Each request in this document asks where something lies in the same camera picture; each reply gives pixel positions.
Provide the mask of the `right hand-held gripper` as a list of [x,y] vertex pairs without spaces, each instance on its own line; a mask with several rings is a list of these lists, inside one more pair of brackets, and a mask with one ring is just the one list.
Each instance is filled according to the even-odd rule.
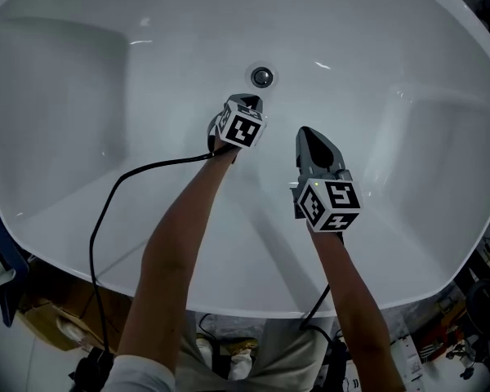
[[334,175],[306,177],[289,185],[296,219],[305,219],[315,233],[343,233],[359,216],[362,199],[339,149],[322,133],[301,127],[296,135],[296,165],[302,175],[323,168]]

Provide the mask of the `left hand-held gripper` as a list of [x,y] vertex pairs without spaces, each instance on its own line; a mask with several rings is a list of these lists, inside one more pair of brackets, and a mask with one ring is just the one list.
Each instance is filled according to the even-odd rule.
[[214,149],[216,132],[220,139],[241,149],[256,145],[267,125],[263,100],[253,94],[233,94],[207,128],[207,147]]

